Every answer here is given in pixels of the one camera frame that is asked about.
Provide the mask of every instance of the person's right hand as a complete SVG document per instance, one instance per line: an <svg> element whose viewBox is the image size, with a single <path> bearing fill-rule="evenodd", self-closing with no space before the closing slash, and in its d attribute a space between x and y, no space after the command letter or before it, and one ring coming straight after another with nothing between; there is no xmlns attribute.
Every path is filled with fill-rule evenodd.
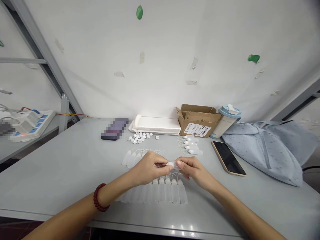
<svg viewBox="0 0 320 240"><path fill-rule="evenodd" d="M204 190L210 191L216 184L216 179L200 163L196 157L179 157L176 163L182 175L189 180L190 176Z"/></svg>

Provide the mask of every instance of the gray metal bar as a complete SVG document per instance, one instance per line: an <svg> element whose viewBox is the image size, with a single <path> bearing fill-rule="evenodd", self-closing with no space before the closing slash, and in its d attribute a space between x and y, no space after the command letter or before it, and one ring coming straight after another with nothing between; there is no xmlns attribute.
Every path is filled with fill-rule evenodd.
<svg viewBox="0 0 320 240"><path fill-rule="evenodd" d="M60 88L63 90L63 93L66 94L68 100L70 101L71 106L73 107L74 111L77 114L83 114L81 107L73 95L61 69L58 66L58 63L54 59L49 46L47 45L46 41L44 40L37 24L35 23L27 5L23 0L11 0L10 1L17 11L18 15L22 19L22 22L26 26L28 32L30 33L32 39L36 43L37 47L39 48L41 54L43 55L44 59L47 61L48 66L50 67L55 79L57 80Z"/></svg>
<svg viewBox="0 0 320 240"><path fill-rule="evenodd" d="M306 102L305 106L309 105L316 98L311 101L307 101L313 94L315 94L320 89L320 79L308 87L303 93L301 93L295 100L289 103L281 112L279 112L272 120L273 121L282 121L290 113L292 113L296 108L298 108L303 102Z"/></svg>
<svg viewBox="0 0 320 240"><path fill-rule="evenodd" d="M26 45L28 46L29 50L31 51L32 55L35 58L41 59L43 58L42 54L40 53L38 49L38 47L36 46L36 44L34 43L33 39L31 38L29 32L27 31L27 29L25 28L24 24L22 22L17 22L14 17L12 16L12 14L17 14L13 9L13 6L11 8L11 12L10 10L6 7L5 4L8 4L9 0L4 1L5 4L0 1L0 5L3 7L4 11L6 12L6 14L8 15L8 17L10 18L11 22L14 24L14 26L16 27L17 31L19 32L20 36L22 37L22 39L24 40L24 42L26 43ZM62 96L62 89L60 87L58 87L56 84L54 84L55 79L53 74L51 73L50 68L48 67L48 65L44 65L44 64L40 64L39 65L40 68L43 70L43 72L46 74L47 78L49 79L50 83L53 85L54 89L56 90L56 92L58 93L59 97Z"/></svg>
<svg viewBox="0 0 320 240"><path fill-rule="evenodd" d="M315 94L313 94L312 96L314 96L314 97L320 97L320 93L315 93Z"/></svg>
<svg viewBox="0 0 320 240"><path fill-rule="evenodd" d="M32 59L32 58L2 58L0 57L0 63L37 63L46 64L44 59Z"/></svg>
<svg viewBox="0 0 320 240"><path fill-rule="evenodd" d="M68 113L68 109L69 109L69 101L66 97L65 94L63 94L62 98L61 98L61 109L60 112L61 113ZM59 119L59 133L62 133L64 130L67 129L67 124L68 124L68 115L61 115L60 119Z"/></svg>

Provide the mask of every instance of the power strip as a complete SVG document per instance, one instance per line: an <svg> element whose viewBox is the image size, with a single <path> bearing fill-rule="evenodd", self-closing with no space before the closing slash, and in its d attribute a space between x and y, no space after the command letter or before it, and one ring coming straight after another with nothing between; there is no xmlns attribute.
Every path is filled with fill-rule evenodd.
<svg viewBox="0 0 320 240"><path fill-rule="evenodd" d="M49 111L40 111L43 113L43 116L38 119L38 125L36 125L29 133L27 134L20 134L19 132L13 133L10 136L10 140L12 142L27 142L31 139L35 139L40 137L44 130L47 128L53 117L56 115L56 112L53 110Z"/></svg>

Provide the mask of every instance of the box flap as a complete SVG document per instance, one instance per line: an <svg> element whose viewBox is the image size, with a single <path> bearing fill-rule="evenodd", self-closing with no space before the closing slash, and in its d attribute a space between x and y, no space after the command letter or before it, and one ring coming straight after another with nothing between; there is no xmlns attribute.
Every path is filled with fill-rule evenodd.
<svg viewBox="0 0 320 240"><path fill-rule="evenodd" d="M187 116L185 119L188 121L198 121L198 122L207 122L207 123L218 123L221 117L220 114L201 113L201 112L188 112Z"/></svg>
<svg viewBox="0 0 320 240"><path fill-rule="evenodd" d="M183 118L183 115L182 115L182 112L180 111L180 109L178 107L176 107L176 110L178 111L178 115Z"/></svg>
<svg viewBox="0 0 320 240"><path fill-rule="evenodd" d="M209 113L213 113L213 114L221 114L221 113L217 113L217 110L213 107L211 109L211 111Z"/></svg>
<svg viewBox="0 0 320 240"><path fill-rule="evenodd" d="M182 104L181 111L210 113L212 107Z"/></svg>

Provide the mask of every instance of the blue fabric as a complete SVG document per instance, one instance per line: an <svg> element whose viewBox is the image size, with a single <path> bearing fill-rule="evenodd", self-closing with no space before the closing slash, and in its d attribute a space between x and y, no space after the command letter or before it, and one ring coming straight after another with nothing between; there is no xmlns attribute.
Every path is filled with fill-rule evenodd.
<svg viewBox="0 0 320 240"><path fill-rule="evenodd" d="M295 121L237 122L222 135L233 152L264 173L293 186L302 185L303 165L319 138Z"/></svg>

